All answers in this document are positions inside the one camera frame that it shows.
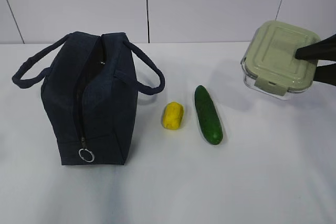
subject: metal ring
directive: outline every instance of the metal ring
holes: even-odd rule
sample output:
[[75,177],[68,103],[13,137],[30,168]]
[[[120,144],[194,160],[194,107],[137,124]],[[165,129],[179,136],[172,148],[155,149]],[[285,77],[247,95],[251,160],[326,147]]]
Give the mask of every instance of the metal ring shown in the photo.
[[[82,151],[87,151],[88,153],[90,153],[90,155],[91,155],[91,160],[86,160],[83,156],[82,156],[82,154],[81,154],[81,152]],[[95,159],[95,155],[93,154],[93,152],[92,151],[89,151],[88,149],[80,149],[79,151],[78,151],[78,155],[80,156],[80,158],[82,159],[82,160],[84,160],[85,162],[88,162],[88,163],[92,163]]]

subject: zipper pull ring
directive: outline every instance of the zipper pull ring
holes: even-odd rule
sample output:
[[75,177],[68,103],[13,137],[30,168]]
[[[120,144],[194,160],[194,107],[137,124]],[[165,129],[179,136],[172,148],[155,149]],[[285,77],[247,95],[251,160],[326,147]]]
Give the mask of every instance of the zipper pull ring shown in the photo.
[[[80,158],[82,159],[82,160],[84,160],[85,162],[88,162],[88,163],[92,163],[95,159],[95,155],[93,154],[93,152],[92,151],[90,151],[90,150],[88,150],[87,149],[87,146],[86,146],[86,141],[85,141],[85,137],[81,137],[80,138],[80,142],[82,143],[82,149],[80,149],[79,151],[78,151],[78,155],[80,156]],[[91,156],[91,159],[86,159],[84,156],[83,156],[83,152],[87,152],[90,156]]]

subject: zipper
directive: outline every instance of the zipper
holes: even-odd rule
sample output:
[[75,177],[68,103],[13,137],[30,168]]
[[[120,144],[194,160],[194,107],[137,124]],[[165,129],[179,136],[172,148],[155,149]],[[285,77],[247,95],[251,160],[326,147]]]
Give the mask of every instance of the zipper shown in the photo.
[[[88,150],[88,145],[85,136],[85,127],[83,120],[83,93],[86,86],[101,72],[106,62],[106,50],[103,45],[103,36],[101,36],[93,47],[93,50],[85,63],[78,81],[75,85],[75,100],[74,100],[74,122],[77,131],[77,136],[82,148],[78,151],[80,158],[88,163],[93,162],[95,155]],[[87,152],[90,159],[83,156]]]

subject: green plastic lid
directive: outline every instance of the green plastic lid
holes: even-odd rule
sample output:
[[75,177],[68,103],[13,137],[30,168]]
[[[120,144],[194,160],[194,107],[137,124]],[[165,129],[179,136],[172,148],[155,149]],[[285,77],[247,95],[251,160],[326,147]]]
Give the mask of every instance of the green plastic lid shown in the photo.
[[255,86],[271,94],[303,92],[313,82],[317,60],[295,58],[296,50],[320,41],[308,30],[269,21],[257,31],[245,54],[245,69]]

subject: white wall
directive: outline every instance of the white wall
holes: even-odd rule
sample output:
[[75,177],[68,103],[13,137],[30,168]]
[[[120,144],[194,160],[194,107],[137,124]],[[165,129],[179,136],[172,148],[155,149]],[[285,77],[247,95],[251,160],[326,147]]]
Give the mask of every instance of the white wall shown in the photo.
[[[125,31],[148,41],[146,0],[9,0],[26,43],[52,42],[71,31]],[[249,41],[275,19],[281,0],[149,0],[151,42]],[[21,42],[5,0],[0,0],[0,43]],[[334,0],[282,0],[278,20],[322,38],[336,31]]]
[[280,0],[149,0],[152,42],[249,41]]
[[336,33],[336,0],[283,0],[278,20],[330,37]]
[[22,43],[6,0],[0,0],[0,44]]
[[80,30],[125,31],[147,42],[146,0],[9,0],[26,43],[52,42]]

